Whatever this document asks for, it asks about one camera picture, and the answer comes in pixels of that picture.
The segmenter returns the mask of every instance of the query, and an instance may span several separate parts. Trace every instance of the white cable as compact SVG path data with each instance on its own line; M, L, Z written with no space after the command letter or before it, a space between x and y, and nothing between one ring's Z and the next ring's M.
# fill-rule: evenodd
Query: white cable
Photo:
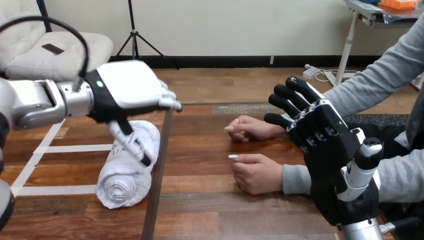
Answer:
M337 71L338 71L338 69L329 69L329 70L325 70L325 69L319 69L319 68L317 68L317 70L319 71L319 73L315 76L315 79L317 80L317 81L320 81L320 82L328 82L329 80L327 79L327 80L321 80L321 79L318 79L318 76L319 75L324 75L324 73L325 72L330 72L330 73L332 73L332 74L337 74ZM350 72L350 73L358 73L358 72L360 72L360 71L356 71L356 70L345 70L345 72Z

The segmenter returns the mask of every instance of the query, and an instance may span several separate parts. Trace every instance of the white tape line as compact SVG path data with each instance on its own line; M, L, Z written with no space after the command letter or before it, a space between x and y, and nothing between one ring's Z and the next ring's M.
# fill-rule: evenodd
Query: white tape line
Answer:
M20 196L54 196L54 195L78 195L95 194L96 185L78 186L24 186Z
M58 133L59 129L61 129L62 124L65 120L63 120L61 123L54 124L51 126L48 133L45 135L44 139L41 141L39 147L48 147L50 143L55 138L56 134ZM16 178L14 183L12 184L12 191L13 195L18 196L19 192L21 191L24 184L27 182L30 175L33 173L35 166L39 163L40 159L42 158L44 152L40 151L37 153L34 153L32 157L29 159L29 161L26 163L23 170L20 172L19 176Z
M37 153L75 153L75 152L96 152L96 151L110 151L112 144L94 144L94 145L75 145L75 146L48 146L38 147L34 154Z

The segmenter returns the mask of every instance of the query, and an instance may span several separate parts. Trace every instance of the gray sleeve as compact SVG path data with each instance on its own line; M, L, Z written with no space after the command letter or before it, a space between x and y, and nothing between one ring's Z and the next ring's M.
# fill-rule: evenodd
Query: gray sleeve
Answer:
M384 159L378 166L380 202L416 203L424 200L424 149Z
M424 13L379 60L323 95L344 118L374 107L422 72L424 72Z
M424 149L383 159L378 166L380 202L417 203L424 200ZM303 165L284 165L284 194L310 194L311 177Z

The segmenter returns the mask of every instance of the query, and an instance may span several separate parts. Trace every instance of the black cable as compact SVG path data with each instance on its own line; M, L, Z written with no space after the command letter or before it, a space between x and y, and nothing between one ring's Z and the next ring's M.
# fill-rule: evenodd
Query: black cable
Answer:
M19 17L14 20L11 20L9 22L6 22L5 24L0 26L0 33L6 30L7 28L20 24L23 22L33 22L33 21L43 21L44 23L48 22L50 24L57 25L59 27L62 27L66 30L68 30L71 34L73 34L78 40L82 43L84 46L85 56L84 56L84 62L82 64L81 70L79 71L79 79L75 82L75 84L72 86L72 90L75 92L78 92L80 90L81 84L83 83L84 78L87 74L87 67L89 65L89 47L87 46L87 42L84 40L83 36L73 27L70 25L59 21L57 19L51 18L49 16L24 16Z

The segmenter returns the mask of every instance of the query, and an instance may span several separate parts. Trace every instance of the gray sweater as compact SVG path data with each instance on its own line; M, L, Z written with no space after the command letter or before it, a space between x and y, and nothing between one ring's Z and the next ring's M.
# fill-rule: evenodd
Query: gray sweater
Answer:
M408 85L424 72L424 14L383 56L324 96L342 117L369 109ZM406 148L424 127L424 90L421 90L406 124L395 140ZM424 200L424 150L383 159L378 166L380 202L413 203ZM303 165L284 165L285 194L309 194L311 177Z

